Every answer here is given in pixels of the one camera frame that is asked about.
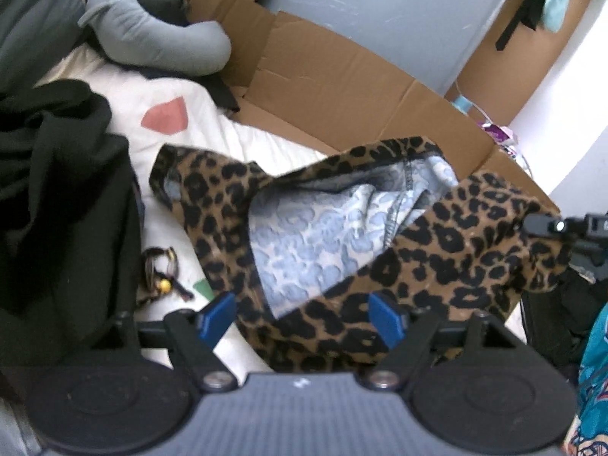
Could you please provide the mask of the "light blue bottle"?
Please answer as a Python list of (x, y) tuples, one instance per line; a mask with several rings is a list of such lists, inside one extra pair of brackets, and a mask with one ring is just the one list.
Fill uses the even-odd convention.
[(453, 104), (457, 110), (463, 112), (463, 114), (468, 114), (473, 107), (472, 102), (462, 94), (458, 94), (453, 101), (451, 101), (451, 104)]

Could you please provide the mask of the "upright brown cardboard panel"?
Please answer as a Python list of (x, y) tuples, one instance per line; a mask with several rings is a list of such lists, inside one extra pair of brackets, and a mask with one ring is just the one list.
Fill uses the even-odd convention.
[(445, 94), (449, 101), (462, 94), (475, 103), (469, 112), (473, 119), (488, 116), (505, 126), (515, 119), (563, 52), (591, 0), (570, 0), (559, 32), (518, 25), (506, 48), (498, 51), (496, 41), (523, 2), (505, 1), (492, 27)]

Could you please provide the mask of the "pink purple plastic packet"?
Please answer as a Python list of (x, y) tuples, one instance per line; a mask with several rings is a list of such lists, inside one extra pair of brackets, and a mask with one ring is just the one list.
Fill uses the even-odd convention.
[(492, 137), (492, 140), (499, 145), (514, 145), (516, 138), (514, 133), (505, 126), (496, 125), (493, 122), (481, 122), (481, 130)]

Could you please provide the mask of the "blue patterned garment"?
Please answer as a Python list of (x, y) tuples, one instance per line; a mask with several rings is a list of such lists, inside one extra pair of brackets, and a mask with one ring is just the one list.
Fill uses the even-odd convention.
[(595, 320), (578, 375), (578, 413), (565, 440), (567, 455), (607, 456), (607, 306)]

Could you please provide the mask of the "grey mattress board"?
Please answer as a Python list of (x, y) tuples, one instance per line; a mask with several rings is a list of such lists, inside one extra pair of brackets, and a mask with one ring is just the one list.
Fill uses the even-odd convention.
[(506, 0), (259, 0), (375, 52), (443, 95)]

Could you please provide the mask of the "grey U-shaped neck pillow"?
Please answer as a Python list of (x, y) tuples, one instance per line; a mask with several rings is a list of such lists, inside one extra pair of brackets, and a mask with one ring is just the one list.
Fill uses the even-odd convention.
[(188, 8), (188, 0), (88, 0), (78, 20), (91, 28), (110, 59), (121, 64), (209, 75), (230, 59), (232, 45), (216, 21), (169, 24), (152, 12)]

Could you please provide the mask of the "brown cardboard sheet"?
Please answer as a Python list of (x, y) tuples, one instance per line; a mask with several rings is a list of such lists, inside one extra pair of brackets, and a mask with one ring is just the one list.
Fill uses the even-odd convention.
[(323, 154), (426, 136), (458, 177), (488, 170), (552, 203), (473, 119), (374, 52), (253, 0), (188, 3), (192, 21), (216, 21), (230, 38), (231, 58), (220, 76), (239, 101), (238, 122)]

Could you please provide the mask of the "black clothes pile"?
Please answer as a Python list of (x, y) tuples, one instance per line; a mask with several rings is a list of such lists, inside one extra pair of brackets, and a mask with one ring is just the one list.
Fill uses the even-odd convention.
[(1, 362), (45, 366), (132, 310), (140, 255), (128, 140), (59, 80), (1, 104)]

